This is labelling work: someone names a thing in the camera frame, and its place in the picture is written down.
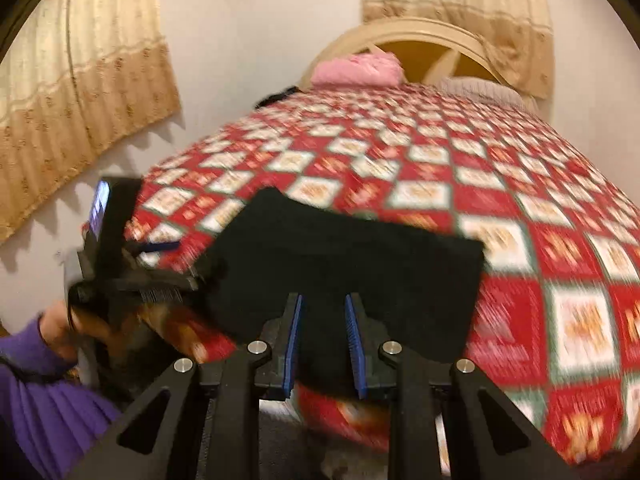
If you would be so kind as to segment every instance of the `purple sweater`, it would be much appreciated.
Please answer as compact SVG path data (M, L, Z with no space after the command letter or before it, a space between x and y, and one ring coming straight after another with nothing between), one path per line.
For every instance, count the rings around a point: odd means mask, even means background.
M23 370L62 375L75 363L52 352L38 326L35 319L22 332L0 338L0 352ZM23 383L0 365L0 416L44 479L63 478L118 415L108 400L82 386ZM24 469L18 463L10 466Z

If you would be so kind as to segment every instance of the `headboard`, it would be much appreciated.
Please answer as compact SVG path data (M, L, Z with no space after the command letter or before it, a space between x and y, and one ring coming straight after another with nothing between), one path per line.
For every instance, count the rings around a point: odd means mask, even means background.
M316 65L366 51L372 45L396 54L409 82L434 82L448 75L506 81L492 68L482 44L463 28L427 18L383 18L348 30L313 60L299 83L310 87Z

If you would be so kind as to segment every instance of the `white pillow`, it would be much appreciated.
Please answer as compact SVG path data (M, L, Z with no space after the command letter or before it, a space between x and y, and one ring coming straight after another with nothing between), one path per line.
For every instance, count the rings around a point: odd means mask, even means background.
M434 87L440 92L466 97L472 101L501 106L512 106L519 110L537 114L531 109L531 103L526 104L521 95L513 88L480 79L479 77L446 77L436 83Z

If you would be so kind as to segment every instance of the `curtain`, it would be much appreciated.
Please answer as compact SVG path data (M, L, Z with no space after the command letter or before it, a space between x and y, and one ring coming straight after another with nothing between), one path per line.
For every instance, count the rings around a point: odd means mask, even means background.
M42 0L0 63L0 243L114 142L179 109L158 0Z
M363 0L364 21L421 16L475 34L500 75L540 98L553 89L554 46L546 0Z

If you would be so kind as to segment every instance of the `bed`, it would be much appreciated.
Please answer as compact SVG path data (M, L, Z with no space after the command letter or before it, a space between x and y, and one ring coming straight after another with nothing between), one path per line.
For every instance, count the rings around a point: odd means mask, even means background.
M310 88L318 62L371 44L395 49L414 82ZM625 468L640 424L638 209L537 115L415 82L435 72L504 83L477 40L451 25L394 18L345 33L302 91L152 168L129 235L179 238L179 250L145 263L184 271L256 190L276 186L320 208L480 238L488 265L466 355L565 460L616 456ZM200 362L235 348L186 309L144 318ZM388 447L388 415L366 405L298 385L292 403L272 409ZM444 446L441 459L446 468Z

